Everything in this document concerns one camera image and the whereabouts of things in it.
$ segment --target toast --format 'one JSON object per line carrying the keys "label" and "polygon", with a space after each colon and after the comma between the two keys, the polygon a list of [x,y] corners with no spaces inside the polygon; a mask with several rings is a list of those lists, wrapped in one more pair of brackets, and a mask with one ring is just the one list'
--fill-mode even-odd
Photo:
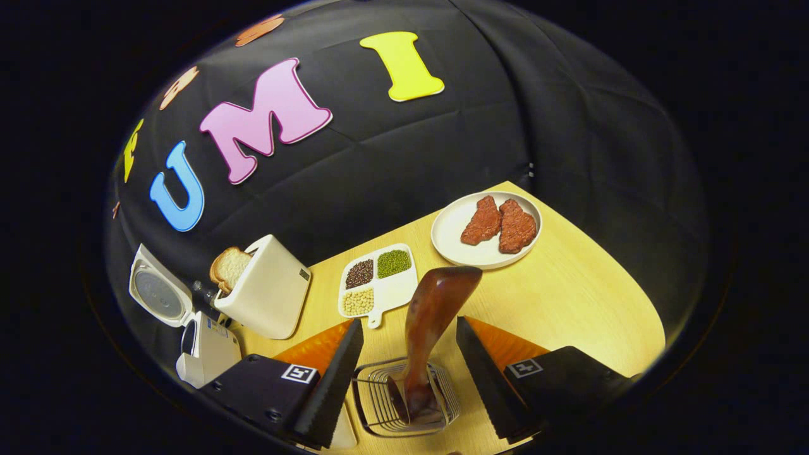
{"label": "toast", "polygon": [[210,265],[209,276],[222,292],[230,294],[239,281],[239,277],[247,268],[252,256],[231,246],[214,259]]}

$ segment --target letter m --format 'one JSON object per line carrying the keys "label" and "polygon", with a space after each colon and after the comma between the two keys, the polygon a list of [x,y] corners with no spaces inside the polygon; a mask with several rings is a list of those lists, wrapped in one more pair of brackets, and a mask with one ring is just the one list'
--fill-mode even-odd
{"label": "letter m", "polygon": [[281,126],[279,139],[285,144],[306,138],[332,120],[332,112],[317,107],[303,88],[295,72],[298,63],[297,58],[288,58],[259,76],[252,110],[225,102],[202,120],[200,131],[214,138],[231,170],[228,180],[233,185],[247,179],[258,166],[256,157],[245,155],[238,142],[264,156],[273,154],[273,117]]}

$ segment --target wire basket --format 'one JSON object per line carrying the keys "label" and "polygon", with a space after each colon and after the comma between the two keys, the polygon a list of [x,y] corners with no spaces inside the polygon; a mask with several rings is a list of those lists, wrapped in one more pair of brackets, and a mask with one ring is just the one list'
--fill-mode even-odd
{"label": "wire basket", "polygon": [[393,399],[388,391],[388,377],[401,373],[407,367],[407,358],[361,365],[354,370],[351,389],[357,414],[366,432],[386,438],[426,436],[438,433],[457,419],[460,404],[452,388],[447,370],[427,363],[430,387],[438,399],[441,416],[434,422],[408,425],[396,412]]}

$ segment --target table surface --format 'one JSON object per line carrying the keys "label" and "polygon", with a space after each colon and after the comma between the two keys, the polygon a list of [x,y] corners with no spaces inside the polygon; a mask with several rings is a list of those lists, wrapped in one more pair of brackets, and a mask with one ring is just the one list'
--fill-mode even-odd
{"label": "table surface", "polygon": [[[533,201],[543,226],[534,248],[514,264],[486,270],[480,285],[460,310],[508,330],[549,350],[575,346],[624,376],[646,370],[663,351],[663,325],[649,298],[606,251],[556,211],[517,185],[504,182],[489,190],[510,191]],[[451,266],[430,240],[439,211],[311,267],[311,285],[300,322],[291,338],[271,340],[234,321],[230,329],[241,340],[243,354],[272,357],[345,318],[337,312],[337,295],[345,266],[362,255],[395,243],[413,251],[418,278],[435,267]],[[385,312],[382,325],[368,329],[362,319],[365,344],[358,365],[405,355],[407,305]],[[387,439],[362,429],[350,389],[349,416],[358,444],[334,453],[440,454],[499,453],[527,442],[508,444],[497,438],[455,342],[451,323],[436,344],[431,361],[451,376],[461,412],[444,431],[416,438]]]}

